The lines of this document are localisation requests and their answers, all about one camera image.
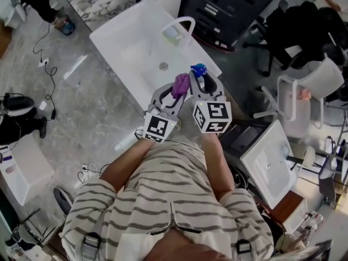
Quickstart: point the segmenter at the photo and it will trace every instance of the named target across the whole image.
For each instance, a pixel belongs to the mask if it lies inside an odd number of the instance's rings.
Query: drain
[[[159,64],[159,69],[161,71],[166,71],[168,70],[168,64],[166,62],[162,62],[161,64]]]

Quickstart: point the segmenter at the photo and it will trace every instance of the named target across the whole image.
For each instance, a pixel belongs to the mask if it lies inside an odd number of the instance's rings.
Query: white chair
[[[324,124],[324,98],[335,92],[344,83],[342,73],[338,66],[328,57],[319,62],[318,67],[302,79],[294,79],[287,75],[278,77],[277,102],[269,90],[262,86],[262,90],[270,101],[271,109],[255,113],[254,118],[269,115],[277,116],[287,136],[302,138],[308,132],[310,124],[310,100],[298,100],[297,92],[308,89],[312,97],[320,103],[320,125]]]

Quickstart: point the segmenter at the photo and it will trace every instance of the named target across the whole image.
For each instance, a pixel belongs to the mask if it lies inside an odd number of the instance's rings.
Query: sink basin
[[[178,74],[188,73],[191,65],[203,63],[210,74],[221,74],[181,24],[173,26],[184,37],[178,42],[169,41],[161,33],[169,23],[174,23],[170,14],[154,0],[145,0],[115,16],[90,35],[143,110],[147,110],[158,88],[174,82]]]

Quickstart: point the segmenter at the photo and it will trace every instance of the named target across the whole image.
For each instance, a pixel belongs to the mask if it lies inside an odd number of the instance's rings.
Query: strap buckle
[[[241,239],[236,244],[237,254],[251,252],[251,244],[247,240]]]
[[[85,236],[81,246],[82,260],[90,260],[90,261],[96,260],[100,243],[101,243],[101,238],[97,233],[95,232],[88,233]]]

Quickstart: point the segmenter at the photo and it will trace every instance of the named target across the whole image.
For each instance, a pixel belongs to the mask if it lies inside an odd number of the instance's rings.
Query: striped shirt
[[[206,170],[199,149],[174,142],[154,145],[122,192],[116,194],[100,179],[81,187],[61,235],[63,247],[79,260],[84,236],[103,214],[106,260],[115,260],[122,234],[154,235],[171,226],[184,234],[225,233],[233,259],[240,239],[250,242],[253,260],[269,258],[272,235],[251,195],[236,189],[218,202]]]

